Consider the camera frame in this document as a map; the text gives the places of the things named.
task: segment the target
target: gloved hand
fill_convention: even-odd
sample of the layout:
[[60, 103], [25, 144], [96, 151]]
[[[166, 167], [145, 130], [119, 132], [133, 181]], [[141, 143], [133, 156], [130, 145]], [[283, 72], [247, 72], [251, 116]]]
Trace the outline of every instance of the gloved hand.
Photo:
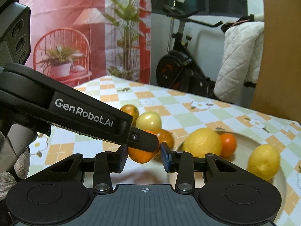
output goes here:
[[28, 175], [30, 164], [29, 147], [19, 156], [14, 167], [10, 171], [0, 173], [0, 225], [9, 226], [12, 219], [8, 214], [5, 198], [10, 190], [17, 182], [22, 181]]

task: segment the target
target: camera lens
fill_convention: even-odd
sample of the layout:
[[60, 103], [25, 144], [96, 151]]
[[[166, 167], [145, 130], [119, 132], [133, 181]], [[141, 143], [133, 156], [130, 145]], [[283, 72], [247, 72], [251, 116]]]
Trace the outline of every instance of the camera lens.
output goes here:
[[20, 21], [16, 24], [16, 26], [15, 26], [14, 29], [13, 29], [13, 35], [12, 35], [13, 39], [16, 38], [17, 35], [19, 35], [19, 33], [20, 33], [20, 31], [21, 31], [23, 25], [24, 25], [24, 20], [20, 20]]
[[21, 39], [18, 41], [18, 43], [16, 45], [15, 55], [17, 55], [21, 51], [24, 44], [25, 44], [25, 37], [21, 37]]
[[20, 59], [19, 59], [19, 63], [20, 63], [20, 64], [23, 63], [25, 57], [26, 57], [26, 51], [24, 51], [24, 52], [21, 54], [21, 57], [20, 57]]

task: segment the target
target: gray ribbed plate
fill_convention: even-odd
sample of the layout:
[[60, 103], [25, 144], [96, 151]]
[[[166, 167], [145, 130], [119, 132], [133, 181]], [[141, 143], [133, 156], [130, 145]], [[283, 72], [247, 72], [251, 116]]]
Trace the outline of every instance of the gray ribbed plate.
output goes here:
[[[78, 218], [62, 226], [223, 226], [210, 218], [191, 195], [170, 185], [119, 185], [116, 192], [98, 195]], [[17, 223], [15, 226], [27, 226]]]

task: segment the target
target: green tomato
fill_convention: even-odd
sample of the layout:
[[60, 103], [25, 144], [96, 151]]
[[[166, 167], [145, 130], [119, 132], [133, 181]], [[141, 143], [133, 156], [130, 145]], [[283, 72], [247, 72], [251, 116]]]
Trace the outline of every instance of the green tomato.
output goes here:
[[137, 118], [136, 127], [141, 130], [153, 131], [162, 128], [161, 117], [157, 112], [148, 111]]

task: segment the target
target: white plant pot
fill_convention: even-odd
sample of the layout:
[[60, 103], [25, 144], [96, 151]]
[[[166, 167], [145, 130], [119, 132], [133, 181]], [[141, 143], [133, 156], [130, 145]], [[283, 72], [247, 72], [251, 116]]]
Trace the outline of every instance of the white plant pot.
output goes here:
[[51, 77], [60, 78], [70, 74], [71, 62], [51, 67]]

